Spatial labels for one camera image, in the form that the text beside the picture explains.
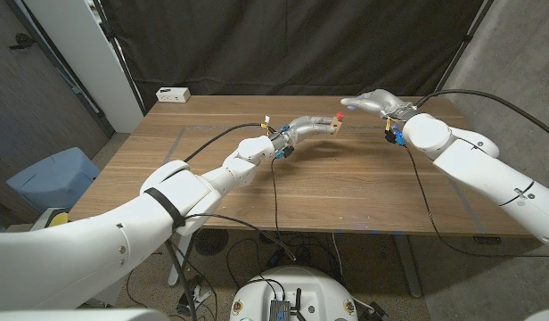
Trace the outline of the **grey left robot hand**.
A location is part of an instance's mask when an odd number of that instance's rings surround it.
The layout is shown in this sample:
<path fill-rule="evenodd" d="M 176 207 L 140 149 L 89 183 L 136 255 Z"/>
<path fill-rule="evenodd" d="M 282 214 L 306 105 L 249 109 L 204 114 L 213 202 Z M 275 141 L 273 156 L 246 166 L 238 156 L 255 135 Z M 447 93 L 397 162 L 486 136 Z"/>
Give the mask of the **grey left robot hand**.
<path fill-rule="evenodd" d="M 333 134 L 336 129 L 330 117 L 302 116 L 291 121 L 286 129 L 271 139 L 271 142 L 274 150 L 280 152 L 285 147 L 295 147 L 309 136 Z"/>

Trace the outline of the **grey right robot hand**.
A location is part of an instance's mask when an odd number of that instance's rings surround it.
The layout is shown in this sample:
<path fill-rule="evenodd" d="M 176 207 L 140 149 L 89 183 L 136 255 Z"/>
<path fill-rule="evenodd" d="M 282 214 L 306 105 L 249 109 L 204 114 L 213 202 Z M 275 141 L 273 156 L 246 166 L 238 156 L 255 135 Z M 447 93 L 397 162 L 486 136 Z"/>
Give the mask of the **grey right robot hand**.
<path fill-rule="evenodd" d="M 418 114 L 412 103 L 405 102 L 384 89 L 376 89 L 356 97 L 342 98 L 340 103 L 350 110 L 361 109 L 379 113 L 383 119 L 408 121 Z"/>

